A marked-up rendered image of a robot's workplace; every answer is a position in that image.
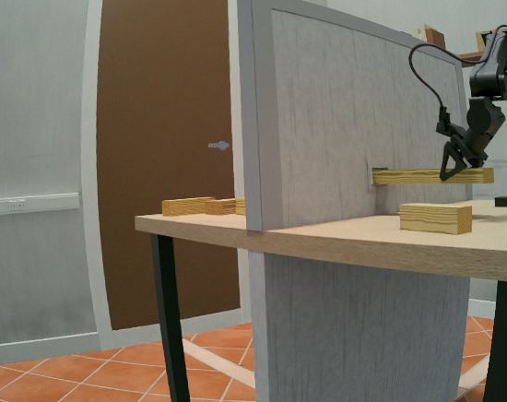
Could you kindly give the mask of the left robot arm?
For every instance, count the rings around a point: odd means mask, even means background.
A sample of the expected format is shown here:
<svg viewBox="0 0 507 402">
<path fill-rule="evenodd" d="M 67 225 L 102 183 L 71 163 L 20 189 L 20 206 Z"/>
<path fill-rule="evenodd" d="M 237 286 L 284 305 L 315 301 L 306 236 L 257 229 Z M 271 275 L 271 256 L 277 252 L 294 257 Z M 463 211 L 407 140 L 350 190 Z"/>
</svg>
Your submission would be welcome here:
<svg viewBox="0 0 507 402">
<path fill-rule="evenodd" d="M 506 120 L 501 107 L 492 103 L 507 101 L 507 74 L 504 73 L 507 73 L 507 29 L 496 33 L 487 59 L 473 65 L 469 74 L 471 97 L 474 98 L 468 98 L 466 121 L 472 131 L 495 136 Z"/>
</svg>

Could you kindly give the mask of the grey panel wall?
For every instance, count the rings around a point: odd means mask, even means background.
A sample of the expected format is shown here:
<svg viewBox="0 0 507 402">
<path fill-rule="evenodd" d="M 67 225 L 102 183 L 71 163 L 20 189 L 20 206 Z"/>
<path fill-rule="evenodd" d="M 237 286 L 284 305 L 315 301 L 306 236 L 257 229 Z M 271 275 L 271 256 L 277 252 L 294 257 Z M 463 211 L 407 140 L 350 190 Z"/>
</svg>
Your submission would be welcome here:
<svg viewBox="0 0 507 402">
<path fill-rule="evenodd" d="M 367 163 L 439 169 L 420 40 L 303 0 L 237 0 L 246 230 L 473 200 L 472 183 L 368 192 Z M 468 129 L 461 62 L 412 65 Z M 248 250 L 256 402 L 452 402 L 470 278 Z"/>
</svg>

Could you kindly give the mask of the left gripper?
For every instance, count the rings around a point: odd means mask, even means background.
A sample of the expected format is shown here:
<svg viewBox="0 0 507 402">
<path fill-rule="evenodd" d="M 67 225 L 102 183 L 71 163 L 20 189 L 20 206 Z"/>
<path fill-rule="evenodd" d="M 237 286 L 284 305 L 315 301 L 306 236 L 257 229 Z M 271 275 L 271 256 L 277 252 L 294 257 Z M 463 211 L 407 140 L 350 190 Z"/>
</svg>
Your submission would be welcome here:
<svg viewBox="0 0 507 402">
<path fill-rule="evenodd" d="M 493 138 L 488 133 L 475 133 L 470 127 L 467 130 L 457 124 L 450 123 L 450 113 L 439 111 L 440 120 L 444 119 L 446 126 L 452 127 L 457 135 L 452 135 L 450 141 L 447 141 L 443 146 L 442 166 L 439 177 L 442 181 L 452 177 L 461 170 L 465 169 L 467 165 L 462 160 L 464 157 L 467 162 L 472 165 L 470 168 L 481 168 L 484 165 L 483 160 L 488 158 L 484 149 Z M 460 151 L 458 151 L 458 149 Z M 462 154 L 463 153 L 463 154 Z M 444 174 L 449 155 L 455 161 L 454 168 Z"/>
</svg>

